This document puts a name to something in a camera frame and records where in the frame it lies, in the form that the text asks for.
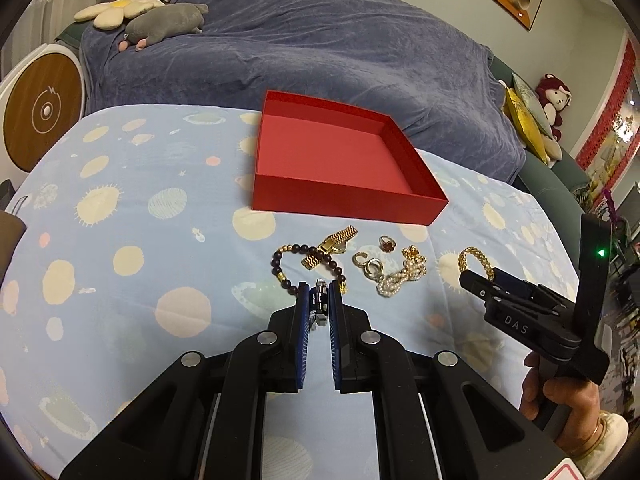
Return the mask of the right hand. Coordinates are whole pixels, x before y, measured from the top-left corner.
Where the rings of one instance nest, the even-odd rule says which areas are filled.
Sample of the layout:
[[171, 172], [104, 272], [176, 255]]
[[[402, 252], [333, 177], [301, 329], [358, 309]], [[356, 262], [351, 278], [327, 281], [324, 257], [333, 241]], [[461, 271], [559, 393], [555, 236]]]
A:
[[520, 412], [529, 420], [538, 415], [538, 394], [555, 404], [570, 408], [570, 416], [555, 443], [568, 455], [577, 456], [590, 448], [602, 434], [599, 387], [570, 377], [551, 378], [542, 382], [538, 372], [539, 356], [530, 352], [524, 360], [529, 371], [522, 383]]

